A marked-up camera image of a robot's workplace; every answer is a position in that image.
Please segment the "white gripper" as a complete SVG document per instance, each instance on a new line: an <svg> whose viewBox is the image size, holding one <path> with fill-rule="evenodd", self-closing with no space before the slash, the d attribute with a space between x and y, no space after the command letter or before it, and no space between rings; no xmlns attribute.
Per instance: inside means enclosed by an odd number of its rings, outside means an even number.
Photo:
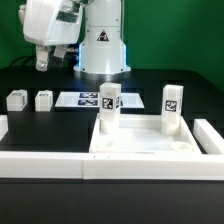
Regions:
<svg viewBox="0 0 224 224"><path fill-rule="evenodd" d="M53 65L60 68L68 46L78 41L83 6L79 0L27 0L19 7L19 19L27 42L36 44L36 69L48 68L49 51L57 45Z"/></svg>

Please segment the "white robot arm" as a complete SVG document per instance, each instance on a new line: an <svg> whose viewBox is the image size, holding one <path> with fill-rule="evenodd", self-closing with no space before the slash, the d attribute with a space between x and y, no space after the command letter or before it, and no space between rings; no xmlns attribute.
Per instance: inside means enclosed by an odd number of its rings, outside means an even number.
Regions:
<svg viewBox="0 0 224 224"><path fill-rule="evenodd" d="M48 69L49 54L63 63L78 46L74 75L112 81L128 74L123 42L123 0L26 0L18 15L24 39L36 45L36 69Z"/></svg>

